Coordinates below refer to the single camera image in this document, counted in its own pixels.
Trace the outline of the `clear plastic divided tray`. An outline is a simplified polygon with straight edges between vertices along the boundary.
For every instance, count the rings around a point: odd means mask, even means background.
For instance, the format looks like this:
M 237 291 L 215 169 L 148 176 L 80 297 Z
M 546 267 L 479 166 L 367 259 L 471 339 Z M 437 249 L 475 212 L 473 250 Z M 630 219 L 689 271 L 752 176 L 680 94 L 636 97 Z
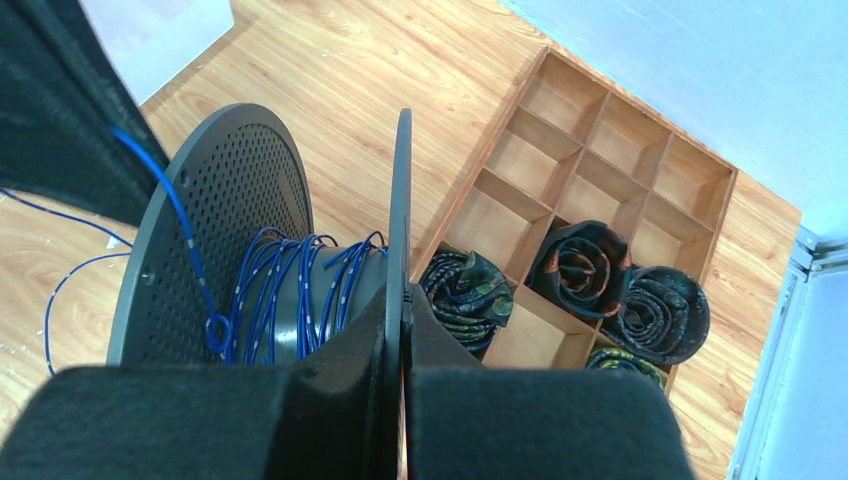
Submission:
M 81 6 L 137 106 L 235 25 L 228 0 L 84 0 Z

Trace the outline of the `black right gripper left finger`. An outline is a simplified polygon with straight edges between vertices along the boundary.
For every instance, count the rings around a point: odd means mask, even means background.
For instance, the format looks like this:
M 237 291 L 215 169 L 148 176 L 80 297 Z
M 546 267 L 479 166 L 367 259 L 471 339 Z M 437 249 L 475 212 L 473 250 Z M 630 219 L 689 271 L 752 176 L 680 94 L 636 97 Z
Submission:
M 78 367 L 29 401 L 5 479 L 378 479 L 385 294 L 288 367 Z

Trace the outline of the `dark grey filament spool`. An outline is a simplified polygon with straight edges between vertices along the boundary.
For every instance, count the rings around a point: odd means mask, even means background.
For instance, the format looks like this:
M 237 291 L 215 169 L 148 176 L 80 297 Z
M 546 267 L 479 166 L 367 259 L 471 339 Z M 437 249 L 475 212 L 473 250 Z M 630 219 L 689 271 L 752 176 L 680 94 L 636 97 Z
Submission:
M 288 367 L 341 335 L 385 294 L 377 388 L 384 475 L 400 471 L 402 327 L 409 316 L 412 112 L 400 112 L 389 227 L 350 245 L 318 234 L 303 163 L 269 109 L 222 108 L 168 167 L 115 137 L 157 187 L 131 247 L 111 365 Z

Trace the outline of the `aluminium corner frame post right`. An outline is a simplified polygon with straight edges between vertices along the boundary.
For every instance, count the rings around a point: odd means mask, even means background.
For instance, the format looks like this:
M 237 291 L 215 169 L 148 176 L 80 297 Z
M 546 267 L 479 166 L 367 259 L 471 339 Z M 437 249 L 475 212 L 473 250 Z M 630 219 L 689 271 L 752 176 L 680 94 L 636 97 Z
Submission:
M 726 476 L 846 478 L 846 239 L 800 229 Z

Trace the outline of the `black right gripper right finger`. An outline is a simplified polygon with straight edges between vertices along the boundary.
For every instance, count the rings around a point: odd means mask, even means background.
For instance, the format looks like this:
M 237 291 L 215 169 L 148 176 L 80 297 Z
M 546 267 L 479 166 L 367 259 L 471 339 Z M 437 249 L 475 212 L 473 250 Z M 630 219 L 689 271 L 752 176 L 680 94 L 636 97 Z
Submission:
M 690 479 L 670 404 L 620 370 L 483 366 L 436 321 L 419 286 L 404 323 L 414 479 Z

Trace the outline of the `wooden compartment organizer tray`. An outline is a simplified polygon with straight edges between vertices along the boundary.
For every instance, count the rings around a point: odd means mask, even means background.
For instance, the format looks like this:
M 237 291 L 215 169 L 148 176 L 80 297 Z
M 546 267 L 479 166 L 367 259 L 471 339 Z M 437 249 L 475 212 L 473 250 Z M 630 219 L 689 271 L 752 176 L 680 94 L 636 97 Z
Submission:
M 513 290 L 490 368 L 622 368 L 663 388 L 703 345 L 702 285 L 735 170 L 548 50 L 533 62 L 413 275 L 475 251 Z

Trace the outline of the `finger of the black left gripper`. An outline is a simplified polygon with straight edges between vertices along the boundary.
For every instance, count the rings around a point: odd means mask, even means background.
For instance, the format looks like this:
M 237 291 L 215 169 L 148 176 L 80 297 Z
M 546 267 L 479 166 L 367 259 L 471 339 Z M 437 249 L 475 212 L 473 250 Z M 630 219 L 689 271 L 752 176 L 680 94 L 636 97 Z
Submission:
M 114 128 L 167 165 L 79 2 L 2 2 L 2 186 L 139 225 L 157 182 Z

